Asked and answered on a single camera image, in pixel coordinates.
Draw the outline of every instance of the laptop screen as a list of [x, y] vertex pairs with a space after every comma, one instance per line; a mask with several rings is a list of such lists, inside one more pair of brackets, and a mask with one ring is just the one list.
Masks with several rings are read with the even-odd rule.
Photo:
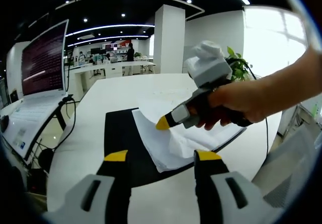
[[62, 53], [67, 21], [34, 39], [22, 53], [24, 96], [63, 89]]

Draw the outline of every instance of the human arm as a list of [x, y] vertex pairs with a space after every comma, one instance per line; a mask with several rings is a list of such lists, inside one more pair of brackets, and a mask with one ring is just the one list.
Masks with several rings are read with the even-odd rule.
[[[235, 82], [216, 89], [208, 96], [212, 108], [224, 106], [241, 111], [251, 122], [294, 106], [322, 92], [322, 56], [312, 48], [294, 64], [256, 81]], [[198, 124], [211, 129], [220, 120], [230, 123], [223, 111], [213, 111], [212, 116]]]

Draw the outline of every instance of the potted plant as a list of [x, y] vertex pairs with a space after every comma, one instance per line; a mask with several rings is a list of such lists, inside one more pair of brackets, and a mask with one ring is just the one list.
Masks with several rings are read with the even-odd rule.
[[134, 57], [141, 57], [142, 56], [142, 54], [140, 53], [140, 52], [136, 52], [135, 54], [134, 54]]
[[232, 81], [247, 81], [251, 79], [250, 68], [253, 66], [250, 65], [242, 58], [242, 55], [235, 53], [232, 48], [227, 47], [227, 52], [229, 54], [228, 58], [225, 58], [227, 63], [232, 69]]

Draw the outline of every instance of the black ceiling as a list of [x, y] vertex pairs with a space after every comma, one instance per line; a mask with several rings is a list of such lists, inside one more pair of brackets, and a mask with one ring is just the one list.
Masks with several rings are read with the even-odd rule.
[[[197, 12], [186, 4], [174, 2], [172, 0], [80, 0], [66, 4], [64, 7], [56, 9], [65, 4], [66, 0], [1, 0], [2, 22], [0, 45], [1, 59], [5, 59], [6, 53], [15, 42], [31, 40], [42, 31], [56, 23], [69, 19], [67, 33], [83, 30], [92, 27], [113, 25], [113, 24], [154, 24], [154, 14], [163, 4], [181, 7], [186, 10], [186, 17]], [[289, 9], [286, 0], [249, 0], [255, 5], [271, 5]], [[202, 17], [209, 14], [240, 10], [243, 6], [241, 0], [193, 0], [194, 5], [205, 10], [205, 13], [198, 15]], [[98, 37], [123, 35], [144, 35], [153, 34], [153, 28], [126, 27], [104, 30], [94, 30], [75, 36], [67, 37], [67, 44], [77, 42], [77, 37], [86, 34], [94, 34]]]

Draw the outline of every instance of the laptop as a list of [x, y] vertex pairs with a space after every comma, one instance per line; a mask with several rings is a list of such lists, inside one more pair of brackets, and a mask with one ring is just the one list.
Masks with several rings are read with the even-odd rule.
[[48, 118], [67, 96], [65, 91], [63, 50], [68, 20], [33, 39], [22, 52], [23, 101], [9, 115], [3, 133], [6, 141], [24, 160], [31, 144]]

